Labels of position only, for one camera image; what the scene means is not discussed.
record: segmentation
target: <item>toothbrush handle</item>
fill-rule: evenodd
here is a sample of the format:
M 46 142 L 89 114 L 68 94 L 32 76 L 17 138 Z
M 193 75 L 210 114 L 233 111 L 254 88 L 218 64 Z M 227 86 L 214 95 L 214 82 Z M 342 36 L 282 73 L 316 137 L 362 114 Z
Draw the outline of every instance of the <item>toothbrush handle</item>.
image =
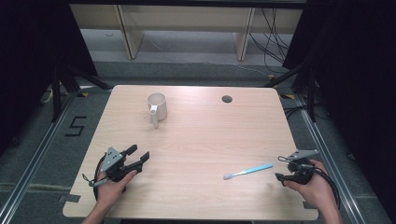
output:
M 272 168 L 272 167 L 273 167 L 273 164 L 272 163 L 268 163 L 268 164 L 264 164 L 264 165 L 261 165 L 261 166 L 248 168 L 248 169 L 246 169 L 244 171 L 244 173 L 245 174 L 250 174 L 250 173 L 253 173 L 253 172 L 257 172 L 257 171 L 260 171 L 260 170 L 265 170 L 265 169 Z

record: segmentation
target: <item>toothbrush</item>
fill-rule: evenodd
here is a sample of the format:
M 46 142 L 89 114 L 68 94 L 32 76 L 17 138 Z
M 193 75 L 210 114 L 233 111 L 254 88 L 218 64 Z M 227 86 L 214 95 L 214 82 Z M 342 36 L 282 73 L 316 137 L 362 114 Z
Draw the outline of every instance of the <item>toothbrush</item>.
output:
M 264 165 L 261 165 L 261 166 L 248 168 L 248 169 L 243 170 L 243 171 L 241 171 L 239 173 L 236 173 L 236 174 L 227 174 L 227 175 L 225 175 L 223 177 L 223 179 L 224 180 L 228 180 L 228 179 L 233 178 L 236 175 L 247 175 L 247 174 L 250 174 L 250 173 L 253 173 L 253 172 L 257 172 L 257 171 L 260 171 L 260 170 L 265 170 L 265 169 L 272 168 L 272 167 L 273 167 L 273 164 L 272 163 L 268 163 L 268 164 L 264 164 Z

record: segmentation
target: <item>mug handle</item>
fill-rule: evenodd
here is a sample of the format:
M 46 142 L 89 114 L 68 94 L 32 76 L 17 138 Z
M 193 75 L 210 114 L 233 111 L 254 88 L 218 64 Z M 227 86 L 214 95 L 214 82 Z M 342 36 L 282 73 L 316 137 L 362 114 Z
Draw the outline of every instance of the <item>mug handle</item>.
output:
M 152 123 L 154 124 L 154 128 L 158 128 L 158 116 L 157 116 L 157 105 L 152 105 L 149 109 L 149 113 L 151 115 Z

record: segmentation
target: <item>wooden table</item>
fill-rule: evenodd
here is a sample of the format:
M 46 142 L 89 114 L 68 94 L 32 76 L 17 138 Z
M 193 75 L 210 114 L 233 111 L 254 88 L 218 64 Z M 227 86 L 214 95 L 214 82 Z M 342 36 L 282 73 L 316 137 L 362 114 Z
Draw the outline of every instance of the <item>wooden table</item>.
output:
M 147 96 L 167 97 L 168 117 L 154 129 Z M 222 97 L 231 96 L 230 103 Z M 303 197 L 276 180 L 288 174 L 278 156 L 296 147 L 273 89 L 184 86 L 117 86 L 107 102 L 70 194 L 64 215 L 85 217 L 95 199 L 82 178 L 94 176 L 109 147 L 149 151 L 143 172 L 128 185 L 108 217 L 204 220 L 313 220 Z M 228 173 L 272 163 L 274 168 L 223 180 Z

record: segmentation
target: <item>white mug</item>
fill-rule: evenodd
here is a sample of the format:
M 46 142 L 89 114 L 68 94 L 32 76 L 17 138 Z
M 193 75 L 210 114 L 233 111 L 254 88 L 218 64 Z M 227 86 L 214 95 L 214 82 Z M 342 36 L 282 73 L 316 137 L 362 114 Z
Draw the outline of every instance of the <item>white mug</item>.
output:
M 166 97 L 162 93 L 154 92 L 148 96 L 148 109 L 154 128 L 158 128 L 158 121 L 168 115 L 166 109 Z

